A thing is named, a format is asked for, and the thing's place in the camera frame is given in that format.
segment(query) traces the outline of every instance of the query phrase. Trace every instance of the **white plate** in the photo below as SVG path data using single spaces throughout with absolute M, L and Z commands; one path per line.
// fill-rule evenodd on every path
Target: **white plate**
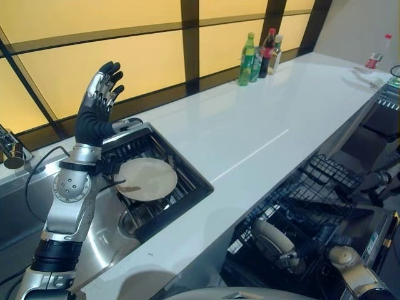
M 122 195 L 138 201 L 153 201 L 172 192 L 178 176 L 166 162 L 144 157 L 125 162 L 114 180 L 125 180 L 116 186 Z
M 294 249 L 292 241 L 282 231 L 267 221 L 255 220 L 251 228 L 251 233 L 256 240 L 257 247 L 267 259 L 276 261 L 280 255 Z M 289 259 L 291 267 L 298 264 L 298 258 Z

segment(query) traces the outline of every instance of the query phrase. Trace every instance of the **black cable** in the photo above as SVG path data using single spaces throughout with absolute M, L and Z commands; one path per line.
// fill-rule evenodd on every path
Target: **black cable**
M 5 300 L 9 300 L 10 299 L 11 293 L 17 287 L 17 285 L 21 283 L 22 280 L 23 280 L 22 278 L 19 278 L 16 282 L 14 282 L 14 284 L 8 290 L 8 292 L 6 294 L 6 297 L 5 297 Z
M 32 178 L 32 176 L 33 176 L 33 174 L 36 172 L 36 169 L 43 163 L 43 161 L 51 154 L 51 153 L 53 153 L 55 150 L 57 150 L 57 149 L 61 149 L 63 152 L 64 152 L 64 154 L 66 155 L 66 156 L 69 156 L 69 153 L 65 150 L 65 148 L 64 147 L 62 147 L 62 146 L 57 146 L 57 147 L 54 147 L 54 148 L 52 148 L 49 152 L 47 152 L 46 153 L 46 155 L 45 156 L 43 156 L 42 158 L 41 158 L 41 160 L 35 165 L 35 167 L 33 168 L 33 170 L 30 172 L 30 174 L 29 174 L 29 176 L 28 176 L 28 178 L 27 178 L 27 180 L 26 180 L 26 182 L 25 182 L 25 203 L 26 203 L 26 206 L 27 206 L 27 208 L 29 209 L 29 212 L 36 218 L 36 219 L 38 219 L 39 221 L 41 221 L 42 223 L 45 223 L 46 222 L 46 220 L 45 219 L 43 219 L 43 218 L 41 218 L 41 217 L 39 217 L 37 214 L 35 214 L 35 212 L 32 210 L 32 208 L 31 208 L 31 205 L 29 204 L 29 200 L 28 200 L 28 185 L 29 185 L 29 182 L 30 182 L 30 180 L 31 180 L 31 178 Z
M 113 183 L 109 184 L 108 186 L 102 188 L 99 193 L 103 192 L 105 189 L 111 188 L 112 186 L 116 186 L 117 184 L 124 183 L 126 180 L 114 181 Z
M 19 272 L 7 277 L 5 280 L 2 280 L 0 282 L 0 286 L 2 286 L 3 284 L 7 283 L 10 280 L 13 280 L 15 277 L 18 277 L 19 275 L 22 275 L 25 272 L 26 268 L 28 268 L 29 266 L 26 266 L 24 269 L 20 270 Z
M 390 69 L 390 74 L 392 74 L 393 76 L 396 76 L 396 77 L 400 77 L 397 73 L 394 72 L 394 69 L 396 69 L 396 68 L 399 69 L 399 68 L 400 68 L 400 64 L 398 64 L 398 65 L 392 67 L 392 68 Z

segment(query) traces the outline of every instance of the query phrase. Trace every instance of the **dishwasher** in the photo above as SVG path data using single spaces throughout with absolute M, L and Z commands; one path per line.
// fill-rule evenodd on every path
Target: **dishwasher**
M 374 106 L 385 105 L 398 114 L 398 105 L 381 99 L 387 88 L 360 109 L 362 117 L 354 116 L 358 123 L 350 126 L 350 134 L 345 130 L 348 137 Z M 353 299 L 327 258 L 326 250 L 335 245 L 352 247 L 383 281 L 388 268 L 397 268 L 391 276 L 399 274 L 394 245 L 398 213 L 360 200 L 357 192 L 365 174 L 338 163 L 332 151 L 328 156 L 322 151 L 326 143 L 336 149 L 348 144 L 343 136 L 342 132 L 325 142 L 236 225 L 220 273 L 227 286 L 273 288 L 315 299 Z M 396 256 L 396 265 L 387 266 L 389 251 Z M 290 252 L 297 253 L 295 259 L 285 254 Z M 392 286 L 386 285 L 396 294 L 398 283 L 393 281 Z

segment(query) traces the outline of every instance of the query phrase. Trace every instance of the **black frame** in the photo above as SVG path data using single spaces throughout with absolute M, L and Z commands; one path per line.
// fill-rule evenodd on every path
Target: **black frame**
M 262 43 L 270 27 L 279 30 L 283 16 L 311 13 L 300 47 L 282 54 L 281 61 L 287 61 L 314 50 L 319 33 L 321 32 L 329 7 L 332 3 L 332 0 L 316 0 L 311 11 L 293 11 L 285 13 L 284 7 L 286 5 L 286 0 L 269 0 L 264 14 L 249 14 L 199 20 L 199 1 L 200 0 L 181 0 L 182 22 L 84 32 L 14 44 L 11 44 L 7 40 L 6 35 L 0 28 L 0 58 L 7 59 L 29 95 L 49 122 L 46 125 L 20 132 L 17 134 L 18 138 L 33 151 L 73 136 L 76 122 L 76 116 L 70 116 L 64 119 L 56 118 L 34 81 L 25 70 L 22 62 L 19 60 L 18 54 L 74 44 L 90 43 L 93 41 L 182 30 L 186 82 L 140 96 L 131 97 L 116 103 L 111 114 L 111 120 L 114 121 L 171 103 L 237 78 L 239 67 L 233 67 L 200 77 L 200 27 L 263 19 L 264 23 L 260 38 L 260 43 Z

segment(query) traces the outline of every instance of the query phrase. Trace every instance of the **black wire rack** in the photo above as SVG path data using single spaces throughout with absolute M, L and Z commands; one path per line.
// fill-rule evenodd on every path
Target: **black wire rack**
M 278 228 L 296 248 L 315 246 L 316 240 L 324 235 L 320 244 L 325 245 L 334 233 L 330 231 L 327 235 L 327 226 L 335 229 L 351 215 L 357 204 L 351 194 L 362 181 L 362 177 L 332 159 L 322 154 L 312 155 L 236 226 L 228 251 L 234 256 L 243 246 L 255 247 L 251 228 L 257 219 Z M 274 264 L 278 259 L 270 257 L 269 262 Z M 301 272 L 302 277 L 311 272 L 317 260 L 312 256 L 307 259 L 308 268 Z

